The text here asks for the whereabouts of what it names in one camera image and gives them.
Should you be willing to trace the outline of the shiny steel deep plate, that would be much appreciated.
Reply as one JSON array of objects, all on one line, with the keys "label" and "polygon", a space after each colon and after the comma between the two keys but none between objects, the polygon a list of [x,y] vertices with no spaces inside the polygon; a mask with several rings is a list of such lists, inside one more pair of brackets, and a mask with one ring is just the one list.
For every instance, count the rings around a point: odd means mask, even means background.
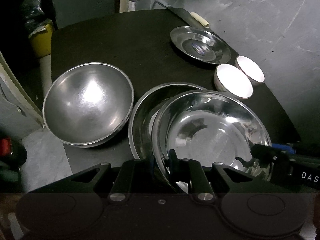
[{"label": "shiny steel deep plate", "polygon": [[245,104],[220,92],[192,90],[170,98],[155,117],[151,137],[162,176],[182,191],[188,187],[173,179],[170,150],[204,167],[218,162],[265,181],[271,178],[271,166],[261,167],[251,155],[256,144],[271,146],[267,129]]}]

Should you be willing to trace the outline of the steel plate with rim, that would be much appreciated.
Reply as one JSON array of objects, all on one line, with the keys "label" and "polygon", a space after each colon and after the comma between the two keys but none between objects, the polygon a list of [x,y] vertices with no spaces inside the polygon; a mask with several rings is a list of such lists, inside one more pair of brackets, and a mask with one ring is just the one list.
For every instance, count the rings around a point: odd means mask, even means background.
[{"label": "steel plate with rim", "polygon": [[178,94],[196,89],[204,88],[187,82],[170,82],[155,86],[142,95],[129,120],[129,146],[135,159],[149,159],[152,156],[152,127],[163,104]]}]

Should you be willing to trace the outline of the white ceramic bowl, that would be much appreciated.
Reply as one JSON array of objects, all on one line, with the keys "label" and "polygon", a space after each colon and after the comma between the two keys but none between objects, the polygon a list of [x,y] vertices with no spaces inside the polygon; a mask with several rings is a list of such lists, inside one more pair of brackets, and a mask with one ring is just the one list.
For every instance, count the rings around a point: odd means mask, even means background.
[{"label": "white ceramic bowl", "polygon": [[231,64],[220,64],[216,67],[214,85],[218,91],[239,99],[247,99],[253,95],[249,78]]},{"label": "white ceramic bowl", "polygon": [[265,82],[262,69],[252,59],[239,55],[235,59],[235,66],[248,77],[253,86]]}]

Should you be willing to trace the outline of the large steel mixing bowl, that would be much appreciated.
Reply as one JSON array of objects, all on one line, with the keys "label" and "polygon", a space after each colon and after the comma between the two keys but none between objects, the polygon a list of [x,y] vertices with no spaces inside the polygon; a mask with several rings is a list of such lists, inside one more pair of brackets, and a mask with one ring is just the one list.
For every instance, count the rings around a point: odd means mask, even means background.
[{"label": "large steel mixing bowl", "polygon": [[95,147],[124,127],[134,98],[132,82],[122,70],[107,63],[84,63],[49,88],[42,108],[44,124],[66,145]]}]

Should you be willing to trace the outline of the steel plate with blue sticker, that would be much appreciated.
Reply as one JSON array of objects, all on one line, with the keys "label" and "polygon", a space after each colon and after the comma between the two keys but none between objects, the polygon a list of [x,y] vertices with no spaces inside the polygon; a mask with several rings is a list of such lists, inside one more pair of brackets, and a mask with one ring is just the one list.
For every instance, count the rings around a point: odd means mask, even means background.
[{"label": "steel plate with blue sticker", "polygon": [[173,44],[193,59],[211,64],[224,64],[231,60],[230,46],[213,33],[194,27],[182,26],[170,32]]}]

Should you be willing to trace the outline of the red capped bottle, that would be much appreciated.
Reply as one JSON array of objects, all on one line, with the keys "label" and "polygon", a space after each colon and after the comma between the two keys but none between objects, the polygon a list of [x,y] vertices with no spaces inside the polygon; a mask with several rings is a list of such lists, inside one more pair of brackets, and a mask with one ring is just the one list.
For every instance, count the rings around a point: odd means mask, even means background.
[{"label": "red capped bottle", "polygon": [[8,166],[22,166],[27,160],[24,146],[11,138],[1,139],[1,162]]}]

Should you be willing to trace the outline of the yellow bin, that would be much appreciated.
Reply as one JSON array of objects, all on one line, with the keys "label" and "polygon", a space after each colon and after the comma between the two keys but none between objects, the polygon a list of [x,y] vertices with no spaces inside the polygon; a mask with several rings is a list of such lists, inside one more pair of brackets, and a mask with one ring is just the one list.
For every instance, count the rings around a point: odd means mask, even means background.
[{"label": "yellow bin", "polygon": [[39,58],[51,54],[52,34],[54,32],[53,23],[51,20],[42,22],[35,30],[28,36],[31,40],[33,49]]}]

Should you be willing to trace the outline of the black plastic bag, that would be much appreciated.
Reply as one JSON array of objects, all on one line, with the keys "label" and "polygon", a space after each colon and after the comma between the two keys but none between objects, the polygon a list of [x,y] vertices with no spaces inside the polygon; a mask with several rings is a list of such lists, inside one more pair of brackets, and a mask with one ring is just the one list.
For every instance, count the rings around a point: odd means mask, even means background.
[{"label": "black plastic bag", "polygon": [[31,30],[47,19],[41,8],[41,0],[24,0],[22,3],[22,13],[25,26]]}]

